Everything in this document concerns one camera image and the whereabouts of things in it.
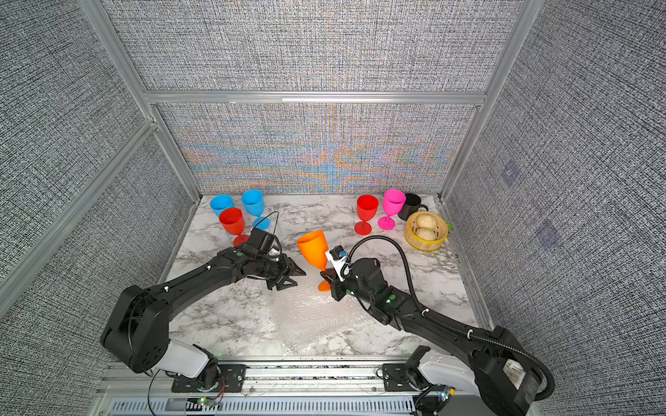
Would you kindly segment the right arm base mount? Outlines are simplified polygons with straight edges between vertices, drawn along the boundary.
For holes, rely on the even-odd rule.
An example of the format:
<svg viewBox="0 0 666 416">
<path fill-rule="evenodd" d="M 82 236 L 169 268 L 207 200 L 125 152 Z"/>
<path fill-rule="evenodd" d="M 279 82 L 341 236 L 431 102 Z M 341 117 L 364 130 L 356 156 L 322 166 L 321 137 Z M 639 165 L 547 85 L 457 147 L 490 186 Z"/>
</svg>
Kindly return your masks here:
<svg viewBox="0 0 666 416">
<path fill-rule="evenodd" d="M 461 362 L 429 346 L 419 346 L 404 362 L 388 362 L 376 369 L 386 392 L 425 392 L 428 388 L 443 391 L 447 384 L 464 371 Z"/>
</svg>

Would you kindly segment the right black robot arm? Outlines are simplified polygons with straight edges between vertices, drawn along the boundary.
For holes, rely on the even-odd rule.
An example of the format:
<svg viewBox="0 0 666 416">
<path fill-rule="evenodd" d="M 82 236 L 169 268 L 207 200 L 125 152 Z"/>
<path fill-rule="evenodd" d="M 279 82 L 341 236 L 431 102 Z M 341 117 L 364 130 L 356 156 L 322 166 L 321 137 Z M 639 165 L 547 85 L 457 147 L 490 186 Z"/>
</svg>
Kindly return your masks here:
<svg viewBox="0 0 666 416">
<path fill-rule="evenodd" d="M 552 372 L 510 331 L 488 331 L 430 310 L 413 295 L 388 285 L 375 258 L 355 261 L 348 277 L 338 277 L 333 269 L 321 276 L 331 285 L 335 300 L 355 296 L 376 321 L 419 336 L 459 359 L 471 369 L 480 398 L 497 415 L 525 415 L 532 403 L 555 391 Z"/>
</svg>

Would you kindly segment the bubble wrap sheet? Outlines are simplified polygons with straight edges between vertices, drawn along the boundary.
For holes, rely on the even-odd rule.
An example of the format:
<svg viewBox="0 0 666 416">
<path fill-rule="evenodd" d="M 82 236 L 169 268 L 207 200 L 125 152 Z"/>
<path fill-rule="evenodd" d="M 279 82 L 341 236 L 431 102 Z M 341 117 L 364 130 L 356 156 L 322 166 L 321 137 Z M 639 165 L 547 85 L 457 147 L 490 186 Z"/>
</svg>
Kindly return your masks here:
<svg viewBox="0 0 666 416">
<path fill-rule="evenodd" d="M 354 353 L 377 353 L 390 340 L 353 296 L 336 302 L 315 285 L 305 285 L 271 292 L 269 298 L 277 340 L 286 354 L 306 355 L 308 348 L 331 337 L 340 337 L 345 344 L 357 338 L 362 345 L 354 346 Z"/>
</svg>

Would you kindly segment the orange wine glass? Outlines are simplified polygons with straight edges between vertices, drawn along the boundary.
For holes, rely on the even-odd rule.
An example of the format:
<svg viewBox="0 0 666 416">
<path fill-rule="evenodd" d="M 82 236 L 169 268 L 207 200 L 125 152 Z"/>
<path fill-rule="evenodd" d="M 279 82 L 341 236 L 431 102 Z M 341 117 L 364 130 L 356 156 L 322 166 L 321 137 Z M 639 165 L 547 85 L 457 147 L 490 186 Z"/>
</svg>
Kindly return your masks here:
<svg viewBox="0 0 666 416">
<path fill-rule="evenodd" d="M 298 239 L 298 248 L 305 260 L 320 271 L 326 271 L 329 251 L 328 243 L 323 231 L 310 232 Z"/>
</svg>

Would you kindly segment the coral wine glass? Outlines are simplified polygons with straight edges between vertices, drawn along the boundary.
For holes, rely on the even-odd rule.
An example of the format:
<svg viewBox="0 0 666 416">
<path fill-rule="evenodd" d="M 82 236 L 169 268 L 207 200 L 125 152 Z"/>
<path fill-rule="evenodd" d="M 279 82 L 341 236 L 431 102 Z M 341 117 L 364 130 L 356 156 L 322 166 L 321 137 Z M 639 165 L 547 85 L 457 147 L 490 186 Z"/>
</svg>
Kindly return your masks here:
<svg viewBox="0 0 666 416">
<path fill-rule="evenodd" d="M 239 208 L 227 208 L 220 213 L 219 221 L 223 228 L 234 236 L 232 245 L 234 247 L 244 244 L 249 235 L 246 234 L 246 220 L 244 214 Z"/>
</svg>

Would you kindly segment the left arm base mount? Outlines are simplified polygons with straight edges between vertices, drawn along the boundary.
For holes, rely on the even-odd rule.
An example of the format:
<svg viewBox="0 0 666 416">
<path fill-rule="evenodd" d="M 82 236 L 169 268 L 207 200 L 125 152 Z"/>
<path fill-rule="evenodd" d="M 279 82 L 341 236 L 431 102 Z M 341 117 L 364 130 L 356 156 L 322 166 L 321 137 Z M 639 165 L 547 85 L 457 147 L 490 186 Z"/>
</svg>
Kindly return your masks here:
<svg viewBox="0 0 666 416">
<path fill-rule="evenodd" d="M 209 364 L 202 374 L 191 379 L 182 375 L 173 378 L 172 393 L 240 393 L 246 379 L 245 364 L 217 362 Z"/>
</svg>

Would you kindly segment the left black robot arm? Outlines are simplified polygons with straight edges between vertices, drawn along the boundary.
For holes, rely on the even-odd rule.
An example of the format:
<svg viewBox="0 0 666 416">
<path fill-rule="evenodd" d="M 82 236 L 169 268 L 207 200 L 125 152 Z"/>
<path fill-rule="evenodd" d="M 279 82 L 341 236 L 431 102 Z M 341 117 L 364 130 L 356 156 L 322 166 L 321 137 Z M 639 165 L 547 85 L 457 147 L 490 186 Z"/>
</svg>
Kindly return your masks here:
<svg viewBox="0 0 666 416">
<path fill-rule="evenodd" d="M 164 370 L 189 379 L 210 376 L 215 357 L 203 348 L 172 340 L 170 322 L 213 291 L 247 277 L 265 281 L 270 291 L 296 286 L 294 278 L 305 271 L 281 251 L 272 254 L 277 246 L 275 235 L 254 229 L 243 244 L 219 251 L 180 277 L 146 289 L 126 288 L 102 331 L 101 345 L 136 373 Z"/>
</svg>

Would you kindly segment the blue wine glass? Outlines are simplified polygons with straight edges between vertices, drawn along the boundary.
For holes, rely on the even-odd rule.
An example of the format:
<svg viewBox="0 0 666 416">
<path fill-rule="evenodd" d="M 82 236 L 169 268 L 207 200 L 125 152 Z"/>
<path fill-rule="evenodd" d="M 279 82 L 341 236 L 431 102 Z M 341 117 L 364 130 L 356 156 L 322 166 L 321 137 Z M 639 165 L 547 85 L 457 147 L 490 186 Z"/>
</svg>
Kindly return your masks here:
<svg viewBox="0 0 666 416">
<path fill-rule="evenodd" d="M 241 197 L 242 204 L 246 211 L 255 218 L 253 228 L 266 231 L 271 221 L 264 216 L 265 201 L 263 193 L 259 190 L 246 191 Z"/>
<path fill-rule="evenodd" d="M 235 204 L 232 196 L 226 194 L 216 196 L 210 202 L 210 208 L 213 210 L 216 218 L 219 218 L 223 211 L 234 207 Z"/>
</svg>

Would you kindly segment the pink wine glass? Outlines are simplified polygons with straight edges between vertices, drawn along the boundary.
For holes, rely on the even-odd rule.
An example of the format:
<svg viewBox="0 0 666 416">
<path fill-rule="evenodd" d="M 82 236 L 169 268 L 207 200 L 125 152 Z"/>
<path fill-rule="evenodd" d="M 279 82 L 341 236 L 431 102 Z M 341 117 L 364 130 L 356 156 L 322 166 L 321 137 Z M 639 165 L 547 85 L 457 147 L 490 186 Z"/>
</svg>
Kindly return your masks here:
<svg viewBox="0 0 666 416">
<path fill-rule="evenodd" d="M 384 216 L 379 218 L 378 226 L 385 231 L 392 231 L 395 228 L 393 216 L 397 215 L 404 206 L 406 195 L 397 189 L 390 189 L 385 192 L 383 197 Z"/>
</svg>

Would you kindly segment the red wine glass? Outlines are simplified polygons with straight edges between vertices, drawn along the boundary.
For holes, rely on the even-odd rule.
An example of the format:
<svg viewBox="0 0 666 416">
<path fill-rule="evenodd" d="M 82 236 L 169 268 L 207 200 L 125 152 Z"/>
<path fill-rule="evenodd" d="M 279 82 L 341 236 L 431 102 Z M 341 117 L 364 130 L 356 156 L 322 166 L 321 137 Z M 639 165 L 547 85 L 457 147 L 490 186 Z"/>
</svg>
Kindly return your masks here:
<svg viewBox="0 0 666 416">
<path fill-rule="evenodd" d="M 365 194 L 357 199 L 359 221 L 355 224 L 355 232 L 358 235 L 367 236 L 372 232 L 372 226 L 369 222 L 376 216 L 378 206 L 379 201 L 373 195 Z"/>
</svg>

